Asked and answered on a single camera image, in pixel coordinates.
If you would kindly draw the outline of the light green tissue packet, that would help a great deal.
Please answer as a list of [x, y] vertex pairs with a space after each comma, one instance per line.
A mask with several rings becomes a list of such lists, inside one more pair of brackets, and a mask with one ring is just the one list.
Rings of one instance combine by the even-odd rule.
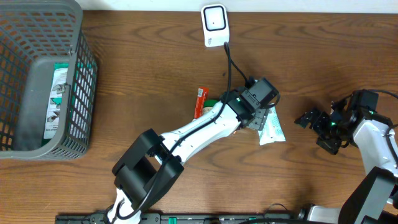
[[260, 146], [273, 142], [286, 141], [275, 107], [269, 110], [265, 125], [261, 131], [258, 131], [258, 135]]

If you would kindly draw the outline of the green lid jar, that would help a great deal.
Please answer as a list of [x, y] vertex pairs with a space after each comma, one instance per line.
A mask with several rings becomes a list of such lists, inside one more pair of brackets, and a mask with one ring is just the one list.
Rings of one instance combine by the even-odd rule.
[[214, 105], [217, 104], [217, 102], [218, 100], [205, 100], [202, 108], [202, 115], [209, 112], [214, 107]]

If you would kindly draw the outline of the red stick sachet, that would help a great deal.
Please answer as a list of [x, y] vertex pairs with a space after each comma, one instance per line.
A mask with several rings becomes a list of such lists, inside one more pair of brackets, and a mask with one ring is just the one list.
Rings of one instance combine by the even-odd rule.
[[208, 92], [209, 92], [209, 89], [207, 89], [205, 87], [199, 87], [199, 89], [198, 89], [197, 101], [196, 101], [195, 111], [194, 111], [195, 119], [198, 119], [203, 114], [202, 110], [203, 110], [205, 101], [207, 99]]

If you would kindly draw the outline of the tall green white packet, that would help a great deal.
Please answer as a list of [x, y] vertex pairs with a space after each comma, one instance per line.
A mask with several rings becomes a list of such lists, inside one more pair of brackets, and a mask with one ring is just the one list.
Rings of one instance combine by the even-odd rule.
[[65, 92], [65, 85], [67, 82], [68, 66], [69, 64], [67, 63], [54, 64], [43, 139], [52, 139], [58, 130], [62, 96]]

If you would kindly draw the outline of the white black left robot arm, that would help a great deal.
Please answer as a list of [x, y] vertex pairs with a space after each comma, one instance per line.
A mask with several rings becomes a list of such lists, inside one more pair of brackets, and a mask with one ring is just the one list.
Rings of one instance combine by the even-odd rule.
[[116, 200], [105, 213], [108, 223], [139, 223], [140, 215], [158, 202], [184, 170], [184, 164], [211, 143], [245, 128], [259, 109], [280, 100], [278, 93], [226, 92], [212, 109], [191, 123], [158, 135], [144, 131], [112, 169]]

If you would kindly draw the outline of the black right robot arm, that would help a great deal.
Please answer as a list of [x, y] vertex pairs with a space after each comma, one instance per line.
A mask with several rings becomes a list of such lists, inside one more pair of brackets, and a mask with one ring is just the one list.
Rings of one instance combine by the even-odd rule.
[[312, 205], [299, 217], [317, 223], [397, 223], [385, 211], [397, 206], [397, 144], [392, 121], [374, 106], [334, 107], [332, 114], [317, 108], [295, 120], [318, 134], [317, 144], [330, 154], [352, 144], [360, 151], [365, 178], [340, 208]]

